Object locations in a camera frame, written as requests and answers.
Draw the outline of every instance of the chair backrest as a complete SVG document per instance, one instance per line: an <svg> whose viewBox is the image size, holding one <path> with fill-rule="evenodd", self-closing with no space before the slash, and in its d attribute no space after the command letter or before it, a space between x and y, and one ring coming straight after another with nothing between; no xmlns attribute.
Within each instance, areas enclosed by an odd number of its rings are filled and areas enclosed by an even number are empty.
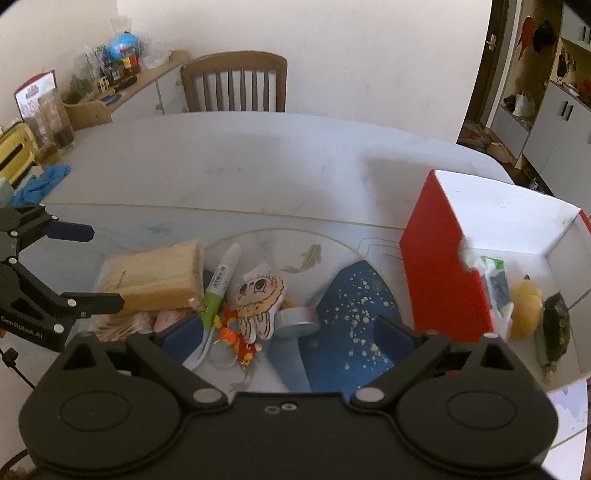
<svg viewBox="0 0 591 480"><path fill-rule="evenodd" d="M228 76L228 110L237 110L234 96L234 76L232 72L240 72L240 105L246 110L246 73L252 71L252 109L258 110L257 72L263 72L263 110L269 111L269 72L275 72L275 111L285 112L285 90L287 87L287 60L279 55L266 51L227 51L206 55L191 60L181 67L183 88L187 97L190 112L203 111L197 94L196 82L203 82L205 110L208 112L225 110L222 75ZM215 99L217 108L212 108L208 74L215 75Z"/></svg>

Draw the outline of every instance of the doorway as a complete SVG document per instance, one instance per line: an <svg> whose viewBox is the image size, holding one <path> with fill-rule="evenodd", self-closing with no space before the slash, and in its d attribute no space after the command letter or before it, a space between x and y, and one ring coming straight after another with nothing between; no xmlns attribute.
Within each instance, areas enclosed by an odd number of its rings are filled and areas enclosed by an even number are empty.
<svg viewBox="0 0 591 480"><path fill-rule="evenodd" d="M505 34L508 10L509 0L492 0L491 18L486 32L486 41L483 46L476 83L466 112L466 120L478 123L484 112L502 50L501 43Z"/></svg>

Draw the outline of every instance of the screw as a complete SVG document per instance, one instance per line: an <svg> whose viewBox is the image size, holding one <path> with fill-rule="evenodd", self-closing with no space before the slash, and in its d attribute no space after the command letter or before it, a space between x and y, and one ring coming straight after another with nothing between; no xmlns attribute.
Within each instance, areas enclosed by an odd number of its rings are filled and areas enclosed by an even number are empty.
<svg viewBox="0 0 591 480"><path fill-rule="evenodd" d="M267 405L265 407L265 413L268 413L269 415L279 415L281 409L277 405Z"/></svg>
<svg viewBox="0 0 591 480"><path fill-rule="evenodd" d="M297 410L297 404L288 401L281 404L281 409L285 411L294 411Z"/></svg>
<svg viewBox="0 0 591 480"><path fill-rule="evenodd" d="M193 400L199 403L215 403L223 397L217 388L200 388L193 392Z"/></svg>
<svg viewBox="0 0 591 480"><path fill-rule="evenodd" d="M364 403L376 403L380 400L385 398L384 392L382 392L379 388L375 387L365 387L357 390L355 392L355 397L357 400L362 401Z"/></svg>

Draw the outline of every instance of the white cabinet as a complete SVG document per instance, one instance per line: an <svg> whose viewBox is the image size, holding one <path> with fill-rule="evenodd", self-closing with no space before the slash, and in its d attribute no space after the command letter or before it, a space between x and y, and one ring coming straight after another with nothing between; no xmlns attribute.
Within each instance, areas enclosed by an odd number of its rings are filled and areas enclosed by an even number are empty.
<svg viewBox="0 0 591 480"><path fill-rule="evenodd" d="M591 214L591 112L586 111L586 122L581 125L579 139L571 146L578 169L562 195L562 199Z"/></svg>
<svg viewBox="0 0 591 480"><path fill-rule="evenodd" d="M568 5L564 6L560 36L591 51L591 28Z"/></svg>
<svg viewBox="0 0 591 480"><path fill-rule="evenodd" d="M114 122L128 122L146 116L188 111L178 67L136 93L111 114L111 119Z"/></svg>
<svg viewBox="0 0 591 480"><path fill-rule="evenodd" d="M146 116L163 115L155 83L150 83L111 114L113 122L130 121Z"/></svg>
<svg viewBox="0 0 591 480"><path fill-rule="evenodd" d="M158 90L160 91L160 101L166 110L166 107L184 97L183 82L181 81L181 67L171 70L163 77L157 80Z"/></svg>
<svg viewBox="0 0 591 480"><path fill-rule="evenodd" d="M589 158L591 112L578 101L571 99L562 120L560 138L556 142L540 171L552 193L564 199L573 179L580 173L584 161Z"/></svg>
<svg viewBox="0 0 591 480"><path fill-rule="evenodd" d="M187 99L185 98L184 94L178 97L170 105L164 107L165 115L174 115L175 113L187 113L188 111L189 107L187 106Z"/></svg>
<svg viewBox="0 0 591 480"><path fill-rule="evenodd" d="M525 145L528 131L504 107L500 106L496 110L491 130L501 139L513 156L519 158Z"/></svg>
<svg viewBox="0 0 591 480"><path fill-rule="evenodd" d="M565 127L567 110L575 101L563 89L554 83L548 83L540 111L523 150L523 154L540 174Z"/></svg>

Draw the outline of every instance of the red cloth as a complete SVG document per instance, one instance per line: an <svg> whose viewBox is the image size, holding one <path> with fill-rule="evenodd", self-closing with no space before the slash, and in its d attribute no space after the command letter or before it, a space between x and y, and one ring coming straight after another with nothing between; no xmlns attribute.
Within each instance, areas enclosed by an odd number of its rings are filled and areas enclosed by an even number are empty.
<svg viewBox="0 0 591 480"><path fill-rule="evenodd" d="M519 42L517 45L521 44L521 51L519 52L519 60L523 55L523 51L531 45L534 41L534 33L535 33L535 22L534 19L531 17L526 17L523 20L523 25L521 27L521 36L519 37Z"/></svg>

